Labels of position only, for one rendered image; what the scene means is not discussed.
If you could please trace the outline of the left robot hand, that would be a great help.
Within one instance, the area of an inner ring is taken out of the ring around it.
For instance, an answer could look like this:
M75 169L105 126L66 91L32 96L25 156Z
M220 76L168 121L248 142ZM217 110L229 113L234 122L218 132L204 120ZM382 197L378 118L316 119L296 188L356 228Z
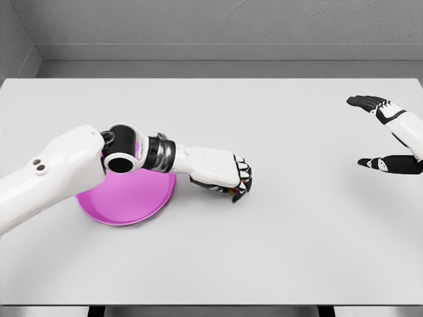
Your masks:
M229 151L200 147L191 149L188 158L191 162L189 177L193 184L214 192L229 194L227 188L234 188L241 180L245 180L245 194L250 192L252 168L244 158ZM244 195L231 195L232 202L238 202Z

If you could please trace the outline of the pink round plate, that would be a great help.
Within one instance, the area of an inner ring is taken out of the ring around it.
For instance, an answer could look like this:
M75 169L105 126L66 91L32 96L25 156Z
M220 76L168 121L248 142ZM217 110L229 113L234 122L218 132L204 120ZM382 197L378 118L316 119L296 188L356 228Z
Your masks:
M75 197L91 219L110 226L126 226L144 221L169 201L176 175L145 169L127 174L106 171L104 181Z

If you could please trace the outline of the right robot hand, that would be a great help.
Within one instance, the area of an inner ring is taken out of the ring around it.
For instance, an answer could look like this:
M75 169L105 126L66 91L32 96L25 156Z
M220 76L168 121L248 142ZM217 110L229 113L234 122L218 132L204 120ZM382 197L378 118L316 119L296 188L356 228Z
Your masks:
M390 174L423 174L423 120L390 100L377 96L351 96L347 104L375 116L411 155L361 158L360 166Z

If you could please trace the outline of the red apple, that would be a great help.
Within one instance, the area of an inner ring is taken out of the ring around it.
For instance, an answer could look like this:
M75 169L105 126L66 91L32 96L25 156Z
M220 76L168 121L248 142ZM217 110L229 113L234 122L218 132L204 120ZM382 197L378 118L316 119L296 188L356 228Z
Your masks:
M227 192L233 197L241 197L247 191L247 185L245 180L241 180L238 185L234 188L227 188Z

